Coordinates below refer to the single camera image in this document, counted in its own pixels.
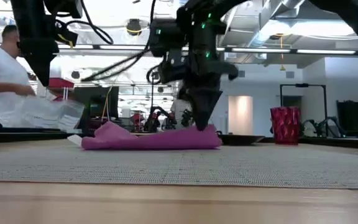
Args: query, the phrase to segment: red container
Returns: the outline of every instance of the red container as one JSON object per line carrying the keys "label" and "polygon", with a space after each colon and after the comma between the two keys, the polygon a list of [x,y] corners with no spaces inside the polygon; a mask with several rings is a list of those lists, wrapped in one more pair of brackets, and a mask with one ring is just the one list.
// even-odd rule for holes
{"label": "red container", "polygon": [[299,108],[272,108],[270,113],[275,143],[297,145],[301,126]]}

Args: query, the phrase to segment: textured mat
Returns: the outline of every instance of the textured mat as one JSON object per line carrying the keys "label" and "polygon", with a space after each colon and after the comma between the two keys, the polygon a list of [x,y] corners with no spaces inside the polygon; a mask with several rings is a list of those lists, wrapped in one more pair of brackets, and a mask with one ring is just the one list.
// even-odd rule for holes
{"label": "textured mat", "polygon": [[0,181],[358,189],[358,154],[332,149],[304,145],[130,152],[25,145],[0,150]]}

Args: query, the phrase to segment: desk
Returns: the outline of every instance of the desk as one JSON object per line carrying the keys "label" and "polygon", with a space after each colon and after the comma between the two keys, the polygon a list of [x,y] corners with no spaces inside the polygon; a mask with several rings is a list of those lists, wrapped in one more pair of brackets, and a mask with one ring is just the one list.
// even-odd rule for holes
{"label": "desk", "polygon": [[358,190],[0,182],[5,223],[358,224]]}

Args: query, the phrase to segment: folded cloth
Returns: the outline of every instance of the folded cloth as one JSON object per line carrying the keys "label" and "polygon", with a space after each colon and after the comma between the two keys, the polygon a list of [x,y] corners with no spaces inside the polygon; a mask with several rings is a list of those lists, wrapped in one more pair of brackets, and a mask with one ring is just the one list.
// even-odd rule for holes
{"label": "folded cloth", "polygon": [[215,127],[209,125],[204,131],[196,127],[180,130],[168,130],[163,133],[137,137],[124,128],[107,122],[97,129],[95,137],[84,137],[81,145],[84,149],[215,149],[222,141],[215,133]]}

